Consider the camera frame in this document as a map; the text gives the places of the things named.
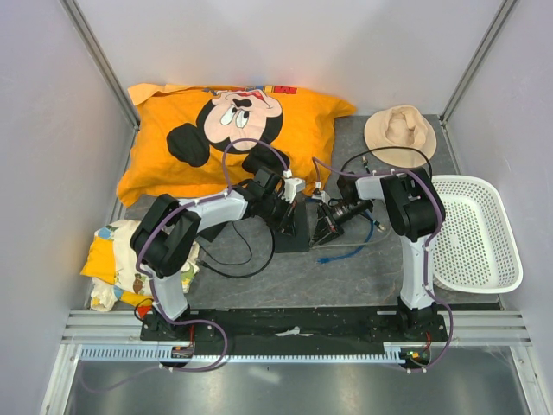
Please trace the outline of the black network switch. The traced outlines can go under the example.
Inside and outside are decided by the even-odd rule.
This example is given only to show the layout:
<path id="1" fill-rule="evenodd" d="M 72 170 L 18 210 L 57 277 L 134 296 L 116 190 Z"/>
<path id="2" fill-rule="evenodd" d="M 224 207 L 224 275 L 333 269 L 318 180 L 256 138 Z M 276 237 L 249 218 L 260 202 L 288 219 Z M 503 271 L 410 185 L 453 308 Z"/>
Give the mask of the black network switch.
<path id="1" fill-rule="evenodd" d="M 303 253 L 310 250 L 308 210 L 305 201 L 296 204 L 292 234 L 275 232 L 276 253 Z"/>

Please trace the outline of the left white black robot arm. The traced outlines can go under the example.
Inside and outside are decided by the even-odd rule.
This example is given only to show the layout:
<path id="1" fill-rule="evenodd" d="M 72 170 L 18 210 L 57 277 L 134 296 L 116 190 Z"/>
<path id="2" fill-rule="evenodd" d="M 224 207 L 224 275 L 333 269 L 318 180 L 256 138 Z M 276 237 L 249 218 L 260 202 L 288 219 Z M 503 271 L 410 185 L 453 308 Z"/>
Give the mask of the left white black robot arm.
<path id="1" fill-rule="evenodd" d="M 197 235 L 208 228 L 249 217 L 261 218 L 270 232 L 295 233 L 297 196 L 306 182 L 287 170 L 278 175 L 261 168 L 252 179 L 199 199 L 156 198 L 130 238 L 137 256 L 135 268 L 146 276 L 153 297 L 154 315 L 169 339 L 187 335 L 190 307 L 181 288 L 181 268 Z"/>

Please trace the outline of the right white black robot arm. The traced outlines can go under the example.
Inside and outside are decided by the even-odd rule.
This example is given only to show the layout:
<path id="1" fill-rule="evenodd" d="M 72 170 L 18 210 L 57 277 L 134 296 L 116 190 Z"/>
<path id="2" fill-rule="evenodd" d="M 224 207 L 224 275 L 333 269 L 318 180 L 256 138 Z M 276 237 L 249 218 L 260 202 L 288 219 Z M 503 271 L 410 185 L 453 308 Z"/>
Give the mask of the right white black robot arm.
<path id="1" fill-rule="evenodd" d="M 323 246 L 343 234 L 342 225 L 382 201 L 391 229 L 401 240 L 403 282 L 392 327 L 405 340 L 442 340 L 448 337 L 432 282 L 431 253 L 445 221 L 445 207 L 431 177 L 423 168 L 387 175 L 339 179 L 342 198 L 317 207 L 312 247 Z"/>

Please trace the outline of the orange Mickey Mouse pillow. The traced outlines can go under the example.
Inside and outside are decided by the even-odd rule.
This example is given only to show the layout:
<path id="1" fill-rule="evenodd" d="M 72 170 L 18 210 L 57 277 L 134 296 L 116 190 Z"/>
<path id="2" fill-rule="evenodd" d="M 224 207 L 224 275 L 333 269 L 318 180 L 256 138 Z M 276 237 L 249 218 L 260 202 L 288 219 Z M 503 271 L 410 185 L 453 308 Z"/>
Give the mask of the orange Mickey Mouse pillow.
<path id="1" fill-rule="evenodd" d="M 313 160 L 331 163 L 334 123 L 356 108 L 295 86 L 164 86 L 129 89 L 141 119 L 130 167 L 118 184 L 127 207 L 143 195 L 199 197 L 218 193 L 266 166 L 325 183 Z"/>

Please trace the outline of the beige bucket hat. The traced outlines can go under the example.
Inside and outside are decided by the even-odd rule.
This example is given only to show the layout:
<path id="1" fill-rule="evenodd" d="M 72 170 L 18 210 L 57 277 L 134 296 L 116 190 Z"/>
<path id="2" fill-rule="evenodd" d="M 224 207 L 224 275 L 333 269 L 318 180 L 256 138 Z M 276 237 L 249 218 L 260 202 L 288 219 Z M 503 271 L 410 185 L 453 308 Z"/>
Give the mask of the beige bucket hat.
<path id="1" fill-rule="evenodd" d="M 364 139 L 373 155 L 399 168 L 425 164 L 436 151 L 435 130 L 412 105 L 399 105 L 371 115 L 364 128 Z"/>

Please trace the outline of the white perforated plastic basket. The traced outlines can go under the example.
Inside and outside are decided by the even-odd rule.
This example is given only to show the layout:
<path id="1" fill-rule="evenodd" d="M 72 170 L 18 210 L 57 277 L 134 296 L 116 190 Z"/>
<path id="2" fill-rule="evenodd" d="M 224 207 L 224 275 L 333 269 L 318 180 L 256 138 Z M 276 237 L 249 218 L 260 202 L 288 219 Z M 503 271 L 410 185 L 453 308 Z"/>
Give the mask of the white perforated plastic basket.
<path id="1" fill-rule="evenodd" d="M 432 179 L 446 210 L 433 251 L 437 286 L 472 294 L 503 294 L 523 281 L 518 248 L 498 190 L 473 176 Z"/>

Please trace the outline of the patterned cream yellow cloth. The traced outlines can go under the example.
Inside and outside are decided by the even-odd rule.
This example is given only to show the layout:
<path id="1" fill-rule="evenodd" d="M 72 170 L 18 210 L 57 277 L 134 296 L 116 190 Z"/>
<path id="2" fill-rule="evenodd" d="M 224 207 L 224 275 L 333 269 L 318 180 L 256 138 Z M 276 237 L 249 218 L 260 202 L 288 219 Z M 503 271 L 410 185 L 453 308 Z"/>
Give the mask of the patterned cream yellow cloth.
<path id="1" fill-rule="evenodd" d="M 137 255 L 130 247 L 138 225 L 137 220 L 118 220 L 95 232 L 81 271 L 92 279 L 92 310 L 108 312 L 119 302 L 138 307 L 140 314 L 151 307 L 148 279 L 136 270 Z"/>

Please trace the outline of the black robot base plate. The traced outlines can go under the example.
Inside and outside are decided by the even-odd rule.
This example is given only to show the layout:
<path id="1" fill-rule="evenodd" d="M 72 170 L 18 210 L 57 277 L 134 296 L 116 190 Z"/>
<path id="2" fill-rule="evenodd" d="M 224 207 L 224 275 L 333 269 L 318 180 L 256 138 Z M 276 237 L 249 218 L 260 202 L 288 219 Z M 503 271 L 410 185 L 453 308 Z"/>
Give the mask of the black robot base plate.
<path id="1" fill-rule="evenodd" d="M 392 327 L 396 311 L 379 307 L 253 308 L 192 310 L 187 320 L 202 319 L 191 328 L 171 329 L 147 314 L 143 341 L 193 341 L 196 348 L 220 354 L 224 347 L 219 325 L 228 337 L 229 351 L 256 352 L 376 352 L 386 342 L 421 343 L 442 340 L 405 340 Z"/>

